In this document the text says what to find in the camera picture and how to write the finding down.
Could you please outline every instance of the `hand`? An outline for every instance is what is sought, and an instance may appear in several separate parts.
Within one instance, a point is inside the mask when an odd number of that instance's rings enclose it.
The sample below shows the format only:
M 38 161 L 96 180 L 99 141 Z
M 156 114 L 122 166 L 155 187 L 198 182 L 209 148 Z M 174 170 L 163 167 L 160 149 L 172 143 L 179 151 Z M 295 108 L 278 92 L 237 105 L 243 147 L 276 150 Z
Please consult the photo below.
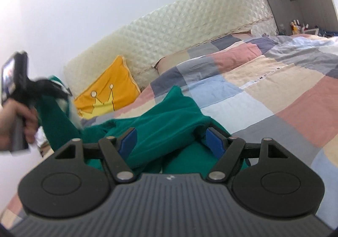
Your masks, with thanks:
M 37 111 L 29 109 L 27 106 L 13 100 L 8 99 L 0 112 L 0 150 L 6 149 L 11 142 L 11 131 L 17 116 L 26 119 L 24 133 L 28 143 L 35 142 L 35 134 L 38 131 Z

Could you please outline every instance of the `handheld camera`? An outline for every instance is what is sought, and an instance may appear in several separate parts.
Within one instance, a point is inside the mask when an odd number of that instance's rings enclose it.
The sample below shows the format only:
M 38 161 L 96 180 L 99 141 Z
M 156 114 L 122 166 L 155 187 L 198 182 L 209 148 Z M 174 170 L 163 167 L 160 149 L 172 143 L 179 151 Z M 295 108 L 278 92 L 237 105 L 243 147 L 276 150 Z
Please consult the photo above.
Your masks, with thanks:
M 1 70 L 1 105 L 8 99 L 14 99 L 26 106 L 34 104 L 34 101 L 42 95 L 67 99 L 68 94 L 56 83 L 48 79 L 32 81 L 27 76 L 28 55 L 26 52 L 15 52 L 2 66 Z M 28 149 L 28 143 L 24 137 L 24 119 L 16 118 L 11 142 L 6 151 L 15 152 Z

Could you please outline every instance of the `crown print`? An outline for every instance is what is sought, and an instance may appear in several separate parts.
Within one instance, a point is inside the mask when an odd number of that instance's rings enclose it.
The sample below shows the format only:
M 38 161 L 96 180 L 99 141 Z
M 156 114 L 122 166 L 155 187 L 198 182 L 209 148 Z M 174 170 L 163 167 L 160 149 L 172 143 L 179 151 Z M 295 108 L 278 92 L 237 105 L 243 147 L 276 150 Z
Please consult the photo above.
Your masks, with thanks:
M 103 114 L 106 114 L 108 112 L 115 111 L 114 109 L 114 96 L 113 96 L 113 87 L 114 85 L 111 84 L 109 86 L 110 88 L 110 95 L 109 99 L 106 102 L 100 102 L 100 100 L 97 98 L 97 92 L 93 90 L 90 95 L 91 97 L 95 98 L 95 103 L 93 104 L 93 110 L 92 112 L 85 112 L 79 109 L 79 115 L 85 119 L 90 119 L 94 116 L 100 116 Z

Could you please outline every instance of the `quilted headboard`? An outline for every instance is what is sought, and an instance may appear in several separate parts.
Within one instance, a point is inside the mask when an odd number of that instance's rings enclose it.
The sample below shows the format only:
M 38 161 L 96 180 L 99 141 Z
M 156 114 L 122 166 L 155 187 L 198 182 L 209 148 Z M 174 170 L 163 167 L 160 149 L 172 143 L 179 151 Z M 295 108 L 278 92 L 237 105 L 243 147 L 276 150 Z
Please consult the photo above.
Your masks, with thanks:
M 139 87 L 146 87 L 158 77 L 153 66 L 162 57 L 248 27 L 254 35 L 275 34 L 267 0 L 178 0 L 82 52 L 65 66 L 65 78 L 76 97 L 122 55 Z

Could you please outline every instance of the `circular pad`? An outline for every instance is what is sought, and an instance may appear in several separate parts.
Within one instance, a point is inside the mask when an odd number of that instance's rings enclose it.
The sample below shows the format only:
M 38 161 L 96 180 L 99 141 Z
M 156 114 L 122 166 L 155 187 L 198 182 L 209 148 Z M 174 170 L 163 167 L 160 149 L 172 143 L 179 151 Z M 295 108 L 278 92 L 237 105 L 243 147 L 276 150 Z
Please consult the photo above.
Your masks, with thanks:
M 67 172 L 49 175 L 42 182 L 42 188 L 52 195 L 71 194 L 78 190 L 80 186 L 80 178 Z
M 290 194 L 300 188 L 300 180 L 285 172 L 266 174 L 261 179 L 261 184 L 267 191 L 275 194 Z

